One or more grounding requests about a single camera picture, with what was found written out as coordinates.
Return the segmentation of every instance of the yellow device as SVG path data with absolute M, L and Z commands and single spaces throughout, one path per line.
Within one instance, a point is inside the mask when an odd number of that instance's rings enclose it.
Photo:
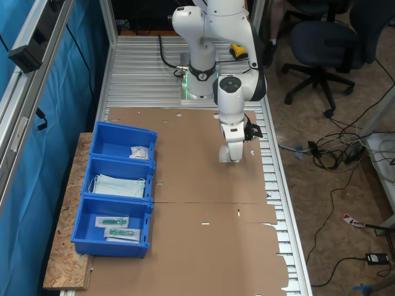
M 241 46 L 235 44 L 231 44 L 229 52 L 235 60 L 241 60 L 248 57 L 247 51 Z

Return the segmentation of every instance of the packaged item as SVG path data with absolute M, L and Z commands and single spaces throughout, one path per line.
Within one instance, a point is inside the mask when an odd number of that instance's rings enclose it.
M 108 227 L 104 230 L 104 237 L 115 237 L 116 239 L 131 239 L 140 241 L 140 229 Z
M 99 175 L 92 179 L 92 181 L 94 181 L 92 193 L 97 194 L 142 198 L 144 195 L 144 188 L 146 187 L 146 180 L 143 178 L 139 180 L 127 180 L 111 178 L 106 175 Z
M 131 150 L 131 155 L 129 156 L 129 158 L 143 159 L 143 160 L 148 159 L 148 148 L 143 146 L 134 146 L 134 147 L 130 147 L 130 150 Z
M 129 225 L 129 217 L 96 217 L 94 223 L 95 227 L 123 227 L 127 228 Z
M 108 237 L 106 239 L 108 242 L 127 242 L 129 244 L 138 244 L 139 242 L 137 240 L 131 240 L 131 239 L 116 239 L 114 237 Z

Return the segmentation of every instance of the blue bin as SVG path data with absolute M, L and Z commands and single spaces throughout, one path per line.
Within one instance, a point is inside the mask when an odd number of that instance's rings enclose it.
M 120 257 L 144 257 L 149 249 L 149 222 L 152 203 L 116 197 L 83 194 L 73 228 L 71 241 L 79 254 Z M 95 227 L 97 216 L 128 216 L 129 228 L 140 229 L 140 243 L 108 242 L 104 228 Z
M 152 202 L 152 180 L 154 179 L 155 166 L 152 163 L 134 162 L 131 160 L 122 160 L 117 158 L 89 156 L 86 166 L 84 182 L 82 184 L 81 194 L 90 193 L 94 186 L 94 177 L 100 174 L 112 178 L 146 180 L 143 198 L 127 197 L 125 199 L 136 199 L 145 202 Z M 104 194 L 95 194 L 97 196 L 109 196 Z
M 147 129 L 98 121 L 89 154 L 136 160 L 129 158 L 130 147 L 143 146 L 149 149 L 149 159 L 136 161 L 155 163 L 154 149 L 157 136 L 157 133 Z

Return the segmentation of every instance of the blue curtain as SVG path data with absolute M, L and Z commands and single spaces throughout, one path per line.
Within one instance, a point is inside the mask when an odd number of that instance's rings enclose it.
M 32 1 L 1 2 L 13 2 L 12 7 L 19 8 L 20 2 Z M 0 14 L 11 15 L 4 10 Z M 93 74 L 92 87 L 100 89 L 109 45 L 99 1 L 76 0 L 69 27 Z M 8 32 L 8 26 L 0 30 Z M 13 35 L 5 36 L 10 41 Z M 48 127 L 35 131 L 43 123 L 35 117 L 0 216 L 0 295 L 41 294 L 41 266 L 46 266 L 43 258 L 51 244 L 51 229 L 57 223 L 54 214 L 62 181 L 78 137 L 86 128 L 91 105 L 88 77 L 78 49 L 65 30 L 39 105 Z

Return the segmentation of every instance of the surgical mask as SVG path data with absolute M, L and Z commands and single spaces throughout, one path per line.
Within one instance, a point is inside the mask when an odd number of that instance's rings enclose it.
M 142 198 L 144 194 L 144 188 L 146 187 L 146 181 L 142 178 L 139 180 L 127 180 L 99 175 L 96 176 L 92 181 L 94 181 L 92 193 L 97 194 L 121 195 Z

